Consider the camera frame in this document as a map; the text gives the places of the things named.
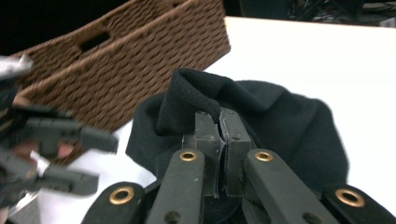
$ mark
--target black cloth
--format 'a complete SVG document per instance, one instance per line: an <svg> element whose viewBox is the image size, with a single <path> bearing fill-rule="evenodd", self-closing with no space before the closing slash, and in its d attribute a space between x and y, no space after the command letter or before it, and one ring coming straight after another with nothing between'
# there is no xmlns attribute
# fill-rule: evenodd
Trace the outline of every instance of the black cloth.
<svg viewBox="0 0 396 224"><path fill-rule="evenodd" d="M174 72L167 92L136 109L127 155L162 178L173 153L181 149L183 134L194 130L195 112L204 111L219 123L221 106L236 111L257 147L277 153L313 191L346 182L347 157L332 113L320 100L267 82L234 82L186 68ZM223 220L230 214L209 211L234 211L238 203L205 201L205 208L212 208L205 210L205 220Z"/></svg>

